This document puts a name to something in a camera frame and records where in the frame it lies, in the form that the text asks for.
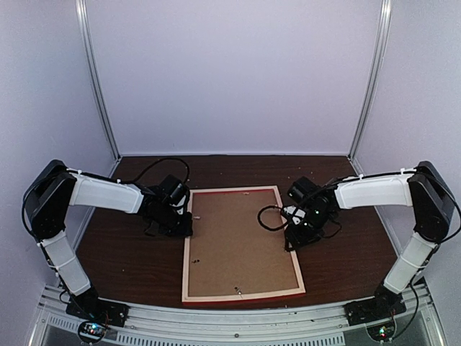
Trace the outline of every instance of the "wood grain surface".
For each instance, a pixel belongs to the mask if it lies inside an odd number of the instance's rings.
[[[131,179],[156,157],[125,157],[114,177]],[[353,175],[342,156],[187,156],[191,189],[277,185],[284,204],[287,189],[305,175],[317,184]],[[156,185],[167,174],[182,178],[179,162],[162,162],[140,183]],[[306,294],[256,303],[233,303],[206,309],[260,309],[332,303],[373,294],[396,256],[374,208],[343,210],[342,231],[297,251]],[[98,209],[77,255],[103,298],[157,306],[184,307],[181,302],[184,241],[143,233],[140,217]],[[336,227],[326,227],[326,233]]]

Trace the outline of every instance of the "brown backing board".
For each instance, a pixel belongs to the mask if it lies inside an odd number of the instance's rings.
[[[282,205],[276,186],[192,191],[189,210],[196,219],[194,235],[184,246],[184,303],[305,292],[296,253],[284,250],[283,232],[268,232],[257,222],[266,205]],[[284,222],[275,210],[264,221],[271,226]]]
[[[287,196],[288,188],[303,175],[322,185],[332,177],[354,174],[345,156],[182,158],[190,165],[188,185],[191,189],[277,185],[287,205],[292,204]],[[159,157],[124,157],[113,177],[132,179],[157,159]],[[168,174],[182,178],[184,173],[179,162],[164,161],[147,172],[139,183],[155,185]],[[343,210],[339,221],[343,229],[337,236],[297,251],[305,295],[276,301],[220,303],[207,305],[206,309],[310,306],[371,296],[395,262],[392,244],[372,207]],[[137,216],[96,209],[77,256],[102,298],[187,307],[181,300],[184,240],[145,236],[146,226]],[[326,232],[329,234],[335,229],[335,225],[328,225]]]

